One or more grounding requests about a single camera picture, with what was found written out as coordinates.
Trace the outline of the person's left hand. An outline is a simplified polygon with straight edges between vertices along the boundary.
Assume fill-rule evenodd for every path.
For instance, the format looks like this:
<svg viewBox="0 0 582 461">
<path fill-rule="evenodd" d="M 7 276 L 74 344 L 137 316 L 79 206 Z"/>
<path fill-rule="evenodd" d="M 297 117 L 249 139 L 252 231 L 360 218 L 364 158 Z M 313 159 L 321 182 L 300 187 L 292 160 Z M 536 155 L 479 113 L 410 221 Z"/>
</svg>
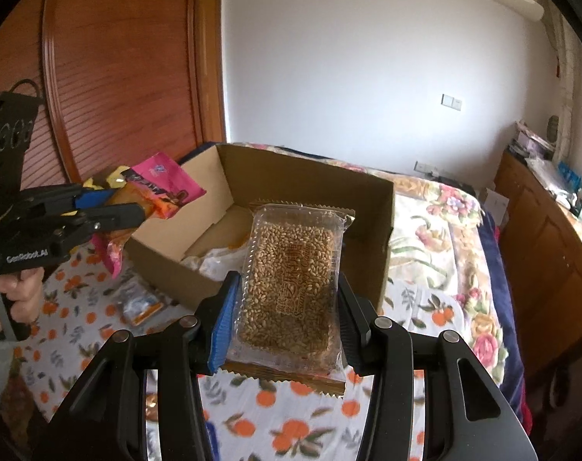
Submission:
<svg viewBox="0 0 582 461">
<path fill-rule="evenodd" d="M 0 293 L 7 295 L 12 302 L 10 315 L 15 322 L 34 323 L 39 317 L 43 303 L 43 277 L 42 267 L 0 276 Z"/>
</svg>

